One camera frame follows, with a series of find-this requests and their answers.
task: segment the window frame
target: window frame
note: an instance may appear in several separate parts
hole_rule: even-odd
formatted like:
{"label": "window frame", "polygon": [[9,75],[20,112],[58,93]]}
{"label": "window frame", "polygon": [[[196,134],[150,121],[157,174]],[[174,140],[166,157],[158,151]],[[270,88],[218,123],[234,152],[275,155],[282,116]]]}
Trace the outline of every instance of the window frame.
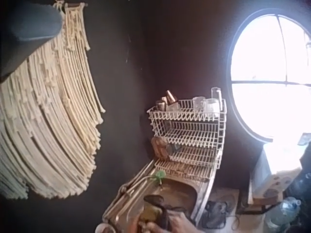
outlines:
{"label": "window frame", "polygon": [[[294,11],[288,11],[280,8],[265,8],[258,11],[253,12],[251,15],[249,15],[242,24],[238,27],[236,30],[233,40],[230,45],[228,57],[227,57],[227,66],[226,66],[226,83],[227,83],[227,89],[228,89],[228,99],[230,102],[230,105],[232,106],[233,113],[236,116],[239,124],[244,128],[244,130],[253,138],[257,139],[258,141],[261,141],[263,143],[272,142],[272,138],[266,138],[255,131],[253,131],[243,120],[241,117],[238,108],[235,104],[234,96],[233,96],[233,90],[232,85],[233,84],[239,84],[239,83],[251,83],[251,84],[260,84],[260,83],[266,83],[266,84],[288,84],[288,85],[301,85],[300,83],[294,83],[294,82],[288,82],[286,81],[232,81],[231,80],[231,59],[233,55],[233,51],[235,48],[235,45],[244,31],[244,29],[256,18],[263,17],[265,15],[281,15],[282,17],[287,18],[288,20],[298,24],[300,27],[302,27],[311,37],[311,28],[307,28],[306,26],[309,25],[308,21],[310,17],[307,17],[306,14],[302,14],[300,12],[294,12]],[[311,84],[303,84],[305,86],[311,87]]]}

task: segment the macrame fringe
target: macrame fringe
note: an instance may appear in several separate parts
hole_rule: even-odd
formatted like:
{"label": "macrame fringe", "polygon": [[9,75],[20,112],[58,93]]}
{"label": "macrame fringe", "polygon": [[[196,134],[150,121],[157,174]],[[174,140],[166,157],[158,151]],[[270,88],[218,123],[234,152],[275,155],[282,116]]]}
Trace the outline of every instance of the macrame fringe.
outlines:
{"label": "macrame fringe", "polygon": [[46,198],[79,195],[96,168],[105,110],[87,62],[84,3],[54,7],[61,33],[0,87],[0,193],[8,199],[26,199],[29,188]]}

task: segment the plastic bottle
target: plastic bottle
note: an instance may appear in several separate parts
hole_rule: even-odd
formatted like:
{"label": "plastic bottle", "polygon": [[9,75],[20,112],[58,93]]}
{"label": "plastic bottle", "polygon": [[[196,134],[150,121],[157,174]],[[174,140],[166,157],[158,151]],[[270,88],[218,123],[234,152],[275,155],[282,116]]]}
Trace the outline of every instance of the plastic bottle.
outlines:
{"label": "plastic bottle", "polygon": [[287,228],[295,220],[300,211],[301,201],[293,197],[283,200],[278,206],[266,213],[264,219],[265,232],[276,233]]}
{"label": "plastic bottle", "polygon": [[310,190],[310,188],[311,188],[311,173],[309,172],[293,181],[293,183],[289,187],[289,191],[291,195],[301,199]]}

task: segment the black wall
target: black wall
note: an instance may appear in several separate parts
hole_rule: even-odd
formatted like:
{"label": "black wall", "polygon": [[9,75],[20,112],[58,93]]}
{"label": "black wall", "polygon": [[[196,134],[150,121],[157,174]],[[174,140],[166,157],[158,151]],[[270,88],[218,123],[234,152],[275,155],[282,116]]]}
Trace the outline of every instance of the black wall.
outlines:
{"label": "black wall", "polygon": [[120,185],[149,162],[146,115],[155,101],[153,78],[135,0],[85,0],[88,61],[106,110],[101,149],[89,188],[77,197],[2,201],[0,212],[18,233],[91,233]]}

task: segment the white wire rack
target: white wire rack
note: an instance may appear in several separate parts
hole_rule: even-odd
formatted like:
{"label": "white wire rack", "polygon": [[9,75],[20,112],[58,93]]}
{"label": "white wire rack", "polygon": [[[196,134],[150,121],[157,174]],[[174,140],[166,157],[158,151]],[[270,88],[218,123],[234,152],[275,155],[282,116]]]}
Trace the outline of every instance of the white wire rack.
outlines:
{"label": "white wire rack", "polygon": [[227,109],[222,101],[222,111],[212,118],[209,112],[195,112],[192,100],[180,100],[176,112],[158,111],[156,107],[147,111],[155,136],[182,146],[169,155],[170,162],[156,161],[157,169],[199,183],[211,178],[213,167],[220,167],[225,141]]}
{"label": "white wire rack", "polygon": [[198,147],[182,147],[176,152],[170,154],[171,161],[180,162],[195,166],[220,167],[222,150],[208,149]]}
{"label": "white wire rack", "polygon": [[166,173],[182,177],[190,181],[207,182],[212,175],[212,167],[194,166],[179,162],[165,162],[157,160],[157,169],[164,170]]}
{"label": "white wire rack", "polygon": [[193,101],[192,100],[179,100],[179,111],[158,111],[156,106],[152,107],[147,111],[150,118],[158,120],[179,120],[179,121],[214,121],[218,118],[222,118],[222,114],[226,114],[227,107],[226,102],[223,99],[223,110],[219,112],[205,112],[201,110],[195,112],[193,110]]}
{"label": "white wire rack", "polygon": [[221,148],[225,136],[225,122],[179,122],[152,119],[155,136],[164,137],[171,144],[201,148]]}

